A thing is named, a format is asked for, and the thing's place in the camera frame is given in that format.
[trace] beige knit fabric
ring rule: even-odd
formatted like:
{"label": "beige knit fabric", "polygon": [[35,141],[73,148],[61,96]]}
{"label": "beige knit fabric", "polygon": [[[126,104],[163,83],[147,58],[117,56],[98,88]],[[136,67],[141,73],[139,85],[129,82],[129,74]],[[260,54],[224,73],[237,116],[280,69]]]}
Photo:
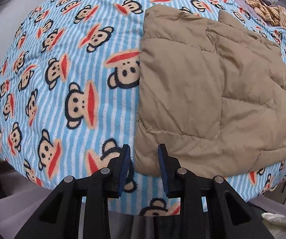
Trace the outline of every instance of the beige knit fabric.
{"label": "beige knit fabric", "polygon": [[286,28],[286,9],[282,6],[267,6],[262,0],[246,0],[254,11],[266,22],[272,26],[281,26]]}

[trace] metal screw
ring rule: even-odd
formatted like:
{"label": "metal screw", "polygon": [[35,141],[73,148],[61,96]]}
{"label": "metal screw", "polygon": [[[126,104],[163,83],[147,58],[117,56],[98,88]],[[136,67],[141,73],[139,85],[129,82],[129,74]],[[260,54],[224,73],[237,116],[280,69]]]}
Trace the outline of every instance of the metal screw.
{"label": "metal screw", "polygon": [[186,174],[186,173],[187,173],[187,170],[186,170],[185,168],[178,168],[178,169],[177,169],[177,172],[178,172],[179,174]]}
{"label": "metal screw", "polygon": [[103,168],[101,170],[101,174],[109,174],[110,173],[110,169],[109,168]]}
{"label": "metal screw", "polygon": [[223,183],[224,182],[224,178],[222,176],[216,176],[214,179],[217,183]]}
{"label": "metal screw", "polygon": [[73,176],[66,176],[66,177],[64,178],[64,181],[65,181],[66,183],[70,183],[71,181],[73,181]]}

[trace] bed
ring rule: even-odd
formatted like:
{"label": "bed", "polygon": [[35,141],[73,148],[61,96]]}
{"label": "bed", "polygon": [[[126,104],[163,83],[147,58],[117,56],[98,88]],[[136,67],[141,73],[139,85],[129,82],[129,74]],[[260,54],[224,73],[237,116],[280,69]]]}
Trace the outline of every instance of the bed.
{"label": "bed", "polygon": [[[122,144],[131,146],[133,158],[138,83],[135,78],[129,83],[116,79],[111,62],[139,48],[143,9],[153,2],[214,20],[223,7],[249,30],[279,43],[286,63],[286,30],[268,27],[244,0],[197,0],[205,7],[177,1],[47,0],[33,9],[14,34],[0,68],[0,158],[49,189],[67,175],[81,178],[104,167]],[[104,9],[113,11],[113,17]],[[69,20],[60,22],[63,15]],[[104,40],[89,42],[94,33]],[[75,99],[87,102],[82,117],[74,111]],[[226,177],[245,201],[284,179],[286,159]],[[125,193],[109,202],[109,210],[144,215],[155,202],[164,215],[179,213],[178,199],[166,198],[160,178],[140,175],[131,166]]]}

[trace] brown jacket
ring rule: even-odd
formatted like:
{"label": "brown jacket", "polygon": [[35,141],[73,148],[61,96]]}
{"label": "brown jacket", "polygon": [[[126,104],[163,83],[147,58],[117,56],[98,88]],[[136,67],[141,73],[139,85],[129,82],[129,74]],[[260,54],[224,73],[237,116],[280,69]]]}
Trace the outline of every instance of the brown jacket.
{"label": "brown jacket", "polygon": [[143,28],[138,172],[159,175],[160,143],[207,178],[286,158],[286,65],[275,43],[222,10],[213,21],[155,5]]}

